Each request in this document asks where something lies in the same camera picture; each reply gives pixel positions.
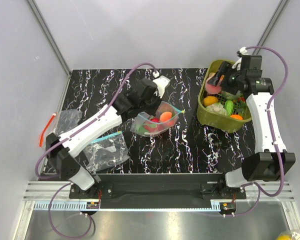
marble tabletop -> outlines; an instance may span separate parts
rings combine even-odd
[[[179,116],[174,127],[157,137],[130,132],[132,120],[107,132],[123,132],[130,159],[97,173],[216,173],[239,168],[242,160],[254,152],[252,122],[231,134],[201,125],[196,117],[198,95],[207,69],[168,68],[159,71],[171,80],[163,101],[185,110],[185,113]],[[85,121],[111,100],[128,72],[129,69],[74,70],[62,110],[80,110],[81,122]],[[151,73],[152,69],[138,69],[124,89],[129,89],[142,78],[153,79]],[[89,163],[82,154],[77,160],[83,166]],[[43,169],[43,174],[53,173],[49,164]]]

